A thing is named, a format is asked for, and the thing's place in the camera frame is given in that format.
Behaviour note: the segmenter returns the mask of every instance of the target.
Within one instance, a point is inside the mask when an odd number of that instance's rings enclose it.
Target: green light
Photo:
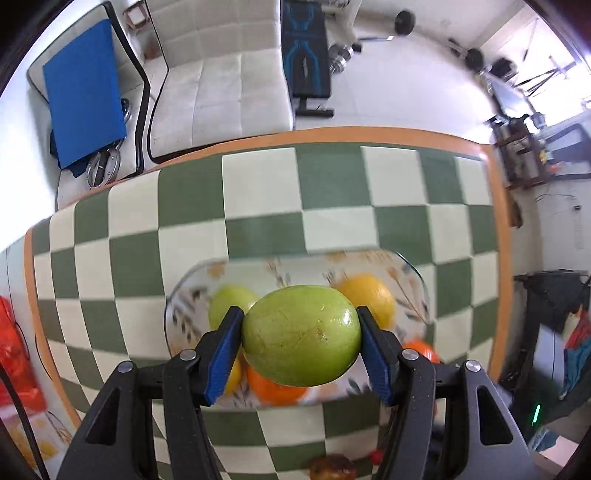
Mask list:
[[[535,422],[537,422],[537,421],[538,421],[538,415],[539,415],[539,413],[540,413],[540,407],[541,407],[541,406],[542,406],[542,405],[539,405],[539,404],[538,404],[538,406],[535,408],[535,413],[534,413],[534,421],[533,421],[533,422],[531,422],[531,424],[532,424],[532,425],[533,425]]]

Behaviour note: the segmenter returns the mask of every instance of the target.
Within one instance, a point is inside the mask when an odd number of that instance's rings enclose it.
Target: table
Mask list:
[[[78,424],[120,361],[168,358],[166,298],[195,264],[371,247],[401,252],[425,278],[437,318],[425,340],[443,360],[476,358],[497,378],[512,269],[492,150],[396,128],[322,128],[216,145],[39,223],[24,239],[24,270],[40,358]],[[160,473],[170,478],[161,404],[153,416]],[[232,479],[303,479],[307,460],[332,452],[369,476],[365,455],[387,422],[368,393],[204,416]]]

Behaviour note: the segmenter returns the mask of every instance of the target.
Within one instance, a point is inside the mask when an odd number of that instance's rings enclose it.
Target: fruit bowl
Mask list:
[[[211,330],[210,299],[223,286],[244,286],[256,296],[293,285],[324,285],[338,288],[352,278],[371,275],[385,285],[395,304],[381,327],[401,343],[423,338],[431,323],[429,296],[418,271],[400,255],[387,250],[335,251],[317,255],[249,258],[197,265],[176,285],[164,312],[164,332],[171,356],[194,348]],[[348,289],[355,282],[348,282]],[[246,371],[243,358],[242,370]],[[257,408],[264,406],[243,378],[236,391],[220,397],[217,406]],[[369,390],[369,379],[359,357],[349,370],[328,384],[309,388],[297,403],[336,400]]]

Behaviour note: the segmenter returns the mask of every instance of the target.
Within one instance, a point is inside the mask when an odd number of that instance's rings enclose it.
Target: screw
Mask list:
[[[480,366],[480,364],[476,360],[468,360],[466,362],[466,368],[470,372],[476,373],[476,372],[479,372],[482,367]]]
[[[183,350],[181,352],[180,356],[181,360],[188,362],[189,360],[193,360],[197,356],[197,352],[195,352],[195,350],[187,348],[186,350]]]
[[[412,348],[405,348],[402,351],[402,356],[406,360],[416,360],[418,358],[418,353],[416,350],[413,350]]]
[[[133,367],[134,367],[134,363],[130,362],[129,360],[126,360],[125,362],[121,362],[118,365],[117,370],[119,372],[121,372],[122,374],[126,374],[127,372],[131,372]]]

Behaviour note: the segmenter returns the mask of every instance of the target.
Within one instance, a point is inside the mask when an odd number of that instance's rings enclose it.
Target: blue gripper pad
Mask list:
[[[402,349],[391,332],[383,332],[375,322],[367,307],[357,309],[361,324],[361,358],[369,375],[374,393],[386,405],[394,402],[394,385],[398,372],[397,353]]]
[[[207,367],[207,383],[203,392],[204,399],[210,404],[223,394],[230,370],[236,359],[242,337],[243,311],[230,307],[214,337],[215,349]]]

